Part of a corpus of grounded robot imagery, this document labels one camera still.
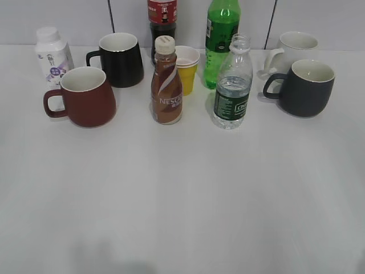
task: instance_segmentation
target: white mug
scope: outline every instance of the white mug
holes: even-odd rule
[[[265,60],[266,73],[287,73],[301,59],[316,59],[318,41],[308,33],[289,31],[280,36],[278,48],[271,50]]]

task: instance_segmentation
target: yellow cup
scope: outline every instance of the yellow cup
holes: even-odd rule
[[[178,67],[179,76],[182,82],[182,90],[184,91],[184,96],[189,95],[193,91],[195,73],[198,69],[196,64],[193,67]]]
[[[184,96],[193,91],[195,73],[200,59],[199,51],[187,46],[177,46],[177,69],[182,82]]]

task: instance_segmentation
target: green label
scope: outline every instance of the green label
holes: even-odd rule
[[[234,34],[238,33],[240,21],[233,23],[217,23],[208,17],[205,47],[217,53],[228,53]]]
[[[220,94],[217,90],[214,113],[228,121],[239,120],[246,114],[249,94],[244,97],[231,98]]]

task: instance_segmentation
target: bottle label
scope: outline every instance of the bottle label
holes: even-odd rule
[[[221,119],[235,121],[243,118],[246,114],[249,94],[244,97],[231,98],[216,92],[214,113]]]
[[[234,34],[238,33],[240,21],[233,23],[217,23],[208,17],[205,47],[217,53],[228,53]]]
[[[38,53],[38,60],[50,89],[59,89],[62,76],[74,68],[68,45],[62,51]]]
[[[177,0],[154,1],[148,0],[148,17],[153,23],[168,25],[177,20]]]
[[[159,123],[170,123],[181,116],[183,86],[177,74],[176,60],[169,64],[157,63],[152,80],[152,109]]]

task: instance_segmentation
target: white wall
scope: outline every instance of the white wall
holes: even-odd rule
[[[267,49],[280,34],[310,33],[323,50],[365,50],[364,0],[278,0]]]
[[[178,0],[176,42],[203,49],[206,15],[212,0]],[[251,36],[252,48],[263,49],[275,0],[239,0],[242,10],[240,32]],[[111,0],[115,31],[135,34],[143,47],[151,46],[147,0]]]
[[[35,44],[42,26],[71,45],[97,45],[112,31],[107,0],[1,0],[0,26],[0,44]]]
[[[177,43],[204,48],[206,13],[212,0],[178,0]],[[239,0],[240,32],[262,49],[275,0]],[[135,34],[142,47],[151,46],[147,0],[111,0],[115,30]],[[107,0],[1,0],[0,44],[36,43],[35,32],[55,26],[75,46],[96,46],[112,32]]]

